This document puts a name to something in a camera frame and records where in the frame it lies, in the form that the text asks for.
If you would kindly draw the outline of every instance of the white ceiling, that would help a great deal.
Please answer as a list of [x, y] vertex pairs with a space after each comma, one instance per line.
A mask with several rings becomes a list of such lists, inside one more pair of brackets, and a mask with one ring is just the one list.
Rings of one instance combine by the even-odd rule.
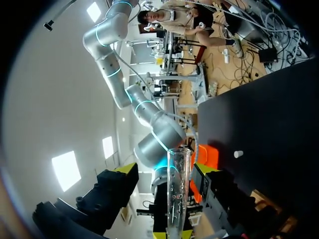
[[[99, 22], [107, 5], [104, 0], [95, 1], [102, 12]], [[106, 166], [112, 169], [125, 160], [126, 164], [135, 161], [134, 144], [148, 130], [131, 120], [131, 107], [121, 111], [116, 107], [96, 63], [82, 45], [83, 34], [95, 25], [86, 12], [93, 0], [77, 1], [54, 23], [52, 32], [43, 27], [67, 2], [61, 0], [49, 9], [21, 46], [3, 106], [6, 169], [30, 224], [36, 204], [60, 197], [75, 206], [75, 197], [89, 191], [96, 174]], [[127, 39], [154, 38], [153, 34], [137, 34], [136, 28], [130, 26]], [[130, 49], [121, 49], [120, 55], [130, 61]], [[129, 79], [127, 67], [123, 72]], [[106, 164], [102, 139], [108, 136], [112, 136], [117, 153]], [[51, 159], [73, 150], [81, 180], [63, 192]], [[133, 204], [137, 209], [140, 199], [134, 199]], [[108, 235], [117, 237], [122, 227], [117, 219]]]

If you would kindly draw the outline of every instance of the wooden floor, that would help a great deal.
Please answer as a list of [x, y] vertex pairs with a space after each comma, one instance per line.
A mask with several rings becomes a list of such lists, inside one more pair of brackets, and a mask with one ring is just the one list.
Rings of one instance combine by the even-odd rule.
[[[215, 21], [218, 21], [220, 23], [223, 23], [224, 19], [224, 13], [217, 12], [214, 14]], [[211, 36], [219, 37], [219, 29], [217, 25], [213, 26], [213, 29], [215, 32]], [[204, 55], [202, 56], [202, 62], [206, 64], [206, 72], [207, 72], [207, 79], [209, 84], [213, 84], [214, 82], [218, 83], [218, 90], [217, 95], [221, 95], [231, 89], [234, 89], [236, 87], [239, 87], [242, 84], [249, 84], [250, 81], [256, 80], [264, 75], [266, 75], [265, 68], [263, 64], [259, 62], [259, 57], [256, 53], [254, 54], [254, 61], [252, 54], [245, 53], [244, 60], [236, 58], [233, 52], [232, 47], [228, 46], [229, 54], [230, 54], [230, 62], [229, 64], [226, 64], [224, 61], [224, 55], [222, 55], [222, 51], [225, 49], [226, 46], [223, 47], [210, 47], [207, 48], [204, 52]], [[242, 47], [243, 51], [245, 52], [247, 49], [249, 49], [248, 44], [245, 42], [245, 40], [242, 41]], [[193, 55], [188, 54], [188, 48], [185, 47], [185, 58], [193, 58], [193, 55], [197, 55], [199, 51], [199, 47], [193, 47]], [[246, 63], [247, 67], [244, 65], [243, 70], [241, 70], [241, 64]], [[183, 76], [187, 76], [191, 74], [195, 70], [196, 66], [193, 65], [187, 65], [185, 64], [184, 67], [181, 65], [178, 66], [177, 71], [179, 74]], [[247, 72], [251, 72], [251, 80], [248, 80], [248, 73], [245, 72], [247, 69]], [[182, 82], [181, 87], [181, 94], [178, 99], [179, 104], [194, 104], [193, 97], [191, 95], [191, 83], [188, 81]], [[183, 109], [183, 112], [185, 114], [196, 114], [197, 109]], [[209, 235], [212, 235], [214, 233], [213, 228], [211, 227], [211, 224], [209, 223], [207, 217], [205, 214], [202, 215], [201, 221], [198, 226], [194, 228], [195, 230], [195, 238], [201, 239], [205, 238]]]

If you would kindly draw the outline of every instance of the metal rod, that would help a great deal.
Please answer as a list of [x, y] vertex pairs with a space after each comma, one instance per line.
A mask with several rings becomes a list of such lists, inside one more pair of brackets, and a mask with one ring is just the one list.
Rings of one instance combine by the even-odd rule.
[[168, 56], [168, 61], [167, 61], [167, 72], [166, 72], [167, 75], [169, 73], [170, 60], [171, 60], [171, 55], [173, 53], [173, 44], [174, 44], [174, 42], [173, 42], [173, 33], [172, 32], [169, 32], [169, 42], [170, 42], [171, 46], [170, 46], [169, 56]]

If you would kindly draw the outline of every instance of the yellow bracket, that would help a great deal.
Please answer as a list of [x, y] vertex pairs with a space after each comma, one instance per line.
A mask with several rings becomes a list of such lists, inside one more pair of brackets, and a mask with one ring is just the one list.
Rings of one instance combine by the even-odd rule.
[[153, 233], [154, 239], [166, 239], [166, 233]]
[[113, 171], [128, 174], [131, 171], [131, 169], [134, 167], [135, 164], [136, 163], [131, 163], [131, 164], [125, 165], [121, 168], [116, 168]]
[[183, 231], [181, 234], [181, 238], [182, 239], [190, 239], [192, 233], [193, 233], [193, 230]]
[[211, 167], [208, 167], [204, 164], [201, 164], [201, 163], [195, 163], [197, 165], [197, 167], [199, 168], [199, 170], [204, 174], [206, 175], [206, 173], [210, 173], [210, 172], [218, 172], [219, 170], [216, 169], [216, 168], [211, 168]]

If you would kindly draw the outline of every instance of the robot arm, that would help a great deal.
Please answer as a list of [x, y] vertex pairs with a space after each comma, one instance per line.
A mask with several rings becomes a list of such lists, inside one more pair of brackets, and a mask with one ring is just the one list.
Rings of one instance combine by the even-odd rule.
[[117, 106], [123, 109], [132, 105], [140, 123], [151, 128], [152, 132], [134, 152], [145, 166], [154, 168], [165, 158], [168, 149], [184, 141], [186, 134], [176, 121], [145, 97], [139, 86], [124, 88], [122, 70], [110, 44], [126, 38], [128, 19], [137, 4], [137, 0], [115, 0], [105, 20], [84, 34], [83, 45], [96, 61]]

